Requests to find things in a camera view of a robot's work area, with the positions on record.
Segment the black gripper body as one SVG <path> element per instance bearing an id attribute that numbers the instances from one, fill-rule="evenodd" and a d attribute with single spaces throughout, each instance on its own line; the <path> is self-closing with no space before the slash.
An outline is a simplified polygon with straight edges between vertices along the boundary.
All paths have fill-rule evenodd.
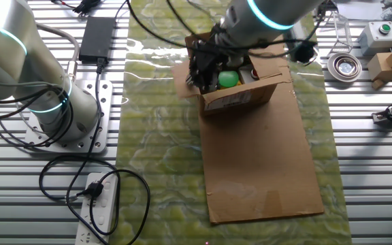
<path id="1" fill-rule="evenodd" d="M 227 55 L 216 46 L 215 33 L 199 33 L 189 36 L 189 73 L 201 75 L 227 62 Z"/>

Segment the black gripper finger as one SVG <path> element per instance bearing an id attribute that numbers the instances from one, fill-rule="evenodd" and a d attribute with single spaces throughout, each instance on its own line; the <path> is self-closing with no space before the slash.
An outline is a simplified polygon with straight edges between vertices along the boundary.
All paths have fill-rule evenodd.
<path id="1" fill-rule="evenodd" d="M 189 67 L 189 74 L 185 79 L 187 85 L 196 86 L 197 88 L 205 88 L 205 71 L 198 67 Z"/>
<path id="2" fill-rule="evenodd" d="M 218 75 L 219 75 L 219 73 L 220 73 L 219 70 L 214 70 L 214 71 L 206 72 L 203 75 L 203 78 L 204 78 L 203 92 L 204 93 L 211 93 L 211 92 L 218 90 Z"/>

